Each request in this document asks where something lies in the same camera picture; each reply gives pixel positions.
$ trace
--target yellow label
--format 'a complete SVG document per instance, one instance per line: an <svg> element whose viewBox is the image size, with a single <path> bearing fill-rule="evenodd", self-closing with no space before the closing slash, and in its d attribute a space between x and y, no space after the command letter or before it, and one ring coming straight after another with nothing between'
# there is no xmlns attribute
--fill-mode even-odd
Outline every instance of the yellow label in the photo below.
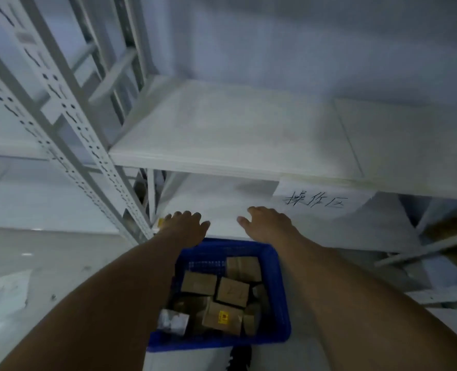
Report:
<svg viewBox="0 0 457 371"><path fill-rule="evenodd" d="M218 313L218 324L228 324L229 323L229 313L225 311L220 311Z"/></svg>

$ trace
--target black shoe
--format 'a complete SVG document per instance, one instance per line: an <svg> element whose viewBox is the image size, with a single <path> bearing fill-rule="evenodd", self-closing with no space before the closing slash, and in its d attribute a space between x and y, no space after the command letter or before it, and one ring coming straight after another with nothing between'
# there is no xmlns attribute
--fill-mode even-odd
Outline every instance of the black shoe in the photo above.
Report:
<svg viewBox="0 0 457 371"><path fill-rule="evenodd" d="M234 346L230 352L230 361L226 371L248 371L251 366L251 345Z"/></svg>

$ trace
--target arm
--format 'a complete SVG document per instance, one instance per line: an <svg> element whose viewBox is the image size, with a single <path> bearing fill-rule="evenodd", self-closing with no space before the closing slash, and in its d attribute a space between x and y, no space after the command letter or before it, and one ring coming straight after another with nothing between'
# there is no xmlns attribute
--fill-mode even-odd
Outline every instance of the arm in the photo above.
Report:
<svg viewBox="0 0 457 371"><path fill-rule="evenodd" d="M457 369L457 335L411 298L300 235L284 214L250 207L238 222L270 243L313 311L334 371Z"/></svg>
<svg viewBox="0 0 457 371"><path fill-rule="evenodd" d="M65 297L0 364L0 371L141 370L181 250L209 223L176 212L162 229Z"/></svg>

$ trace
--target blue basket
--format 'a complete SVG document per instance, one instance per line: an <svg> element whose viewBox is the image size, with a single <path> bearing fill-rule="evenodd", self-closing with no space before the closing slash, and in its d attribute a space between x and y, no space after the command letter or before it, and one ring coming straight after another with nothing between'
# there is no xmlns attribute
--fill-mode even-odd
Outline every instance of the blue basket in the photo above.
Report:
<svg viewBox="0 0 457 371"><path fill-rule="evenodd" d="M155 331L149 338L149 352L222 348L287 341L291 332L287 299L283 288L279 257L275 249L269 245L250 241L206 238L198 246L182 250L176 262L172 290L180 291L184 271L225 276L225 258L227 256L257 256L261 265L263 283L268 290L272 312L270 317L262 318L256 336L237 337L221 331L208 331L204 335L184 338Z"/></svg>

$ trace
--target paper on floor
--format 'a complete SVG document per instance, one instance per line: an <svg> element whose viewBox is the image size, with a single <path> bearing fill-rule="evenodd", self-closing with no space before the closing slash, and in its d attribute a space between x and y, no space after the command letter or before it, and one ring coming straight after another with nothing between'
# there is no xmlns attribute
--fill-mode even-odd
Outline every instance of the paper on floor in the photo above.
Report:
<svg viewBox="0 0 457 371"><path fill-rule="evenodd" d="M275 209L292 214L337 218L358 210L376 191L329 185L315 185L305 180L282 177L273 193Z"/></svg>
<svg viewBox="0 0 457 371"><path fill-rule="evenodd" d="M26 306L31 270L0 277L0 318Z"/></svg>

